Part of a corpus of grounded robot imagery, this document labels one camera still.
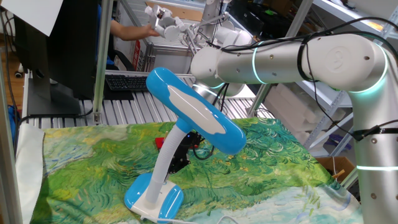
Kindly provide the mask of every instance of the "red object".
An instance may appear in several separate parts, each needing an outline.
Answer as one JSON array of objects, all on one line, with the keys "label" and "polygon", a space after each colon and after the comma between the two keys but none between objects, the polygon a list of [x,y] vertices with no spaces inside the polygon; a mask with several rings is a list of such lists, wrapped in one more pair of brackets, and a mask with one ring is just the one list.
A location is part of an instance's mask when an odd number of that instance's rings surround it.
[{"label": "red object", "polygon": [[155,143],[158,150],[160,150],[160,148],[163,146],[163,142],[164,138],[155,138]]},{"label": "red object", "polygon": [[163,142],[164,142],[164,138],[155,138],[157,150],[160,150],[160,148],[162,148]]}]

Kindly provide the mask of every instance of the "tablecloth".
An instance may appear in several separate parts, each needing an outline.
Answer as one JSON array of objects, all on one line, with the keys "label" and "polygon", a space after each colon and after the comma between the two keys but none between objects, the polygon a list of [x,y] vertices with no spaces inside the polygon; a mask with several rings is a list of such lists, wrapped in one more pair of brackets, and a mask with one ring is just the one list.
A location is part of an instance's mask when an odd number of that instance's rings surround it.
[{"label": "tablecloth", "polygon": [[[237,155],[215,150],[171,175],[184,192],[176,219],[217,223],[363,223],[358,201],[277,119],[234,122],[247,137]],[[152,172],[154,138],[173,123],[46,129],[44,180],[32,223],[150,223],[124,205],[140,174]],[[206,142],[199,147],[205,155]]]}]

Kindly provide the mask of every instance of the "robotic arm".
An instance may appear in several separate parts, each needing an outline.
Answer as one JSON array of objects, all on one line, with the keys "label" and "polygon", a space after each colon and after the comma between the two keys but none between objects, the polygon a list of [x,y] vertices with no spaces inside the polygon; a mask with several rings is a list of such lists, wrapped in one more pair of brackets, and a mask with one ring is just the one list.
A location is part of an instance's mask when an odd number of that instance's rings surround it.
[{"label": "robotic arm", "polygon": [[353,103],[354,134],[360,137],[354,148],[364,222],[398,223],[398,129],[396,123],[388,123],[398,119],[394,56],[353,34],[312,39],[303,51],[301,45],[283,42],[235,52],[205,47],[194,56],[191,71],[209,86],[297,82],[313,77],[347,91]]}]

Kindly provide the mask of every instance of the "person's hand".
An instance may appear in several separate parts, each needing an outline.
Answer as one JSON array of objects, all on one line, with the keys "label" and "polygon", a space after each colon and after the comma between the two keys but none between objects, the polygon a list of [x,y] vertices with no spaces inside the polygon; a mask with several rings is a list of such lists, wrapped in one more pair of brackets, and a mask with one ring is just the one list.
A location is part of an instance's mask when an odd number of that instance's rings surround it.
[{"label": "person's hand", "polygon": [[150,24],[143,27],[148,37],[158,37],[159,33],[152,29]]}]

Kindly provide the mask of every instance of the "blue lamp shade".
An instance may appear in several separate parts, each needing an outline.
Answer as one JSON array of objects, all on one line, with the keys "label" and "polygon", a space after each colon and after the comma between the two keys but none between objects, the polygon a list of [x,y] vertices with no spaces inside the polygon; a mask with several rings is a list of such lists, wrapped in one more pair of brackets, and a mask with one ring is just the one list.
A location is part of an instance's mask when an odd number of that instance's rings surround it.
[{"label": "blue lamp shade", "polygon": [[226,154],[237,154],[246,145],[246,135],[235,123],[170,70],[153,69],[147,78],[147,87],[178,115],[176,125],[182,131],[196,130]]}]

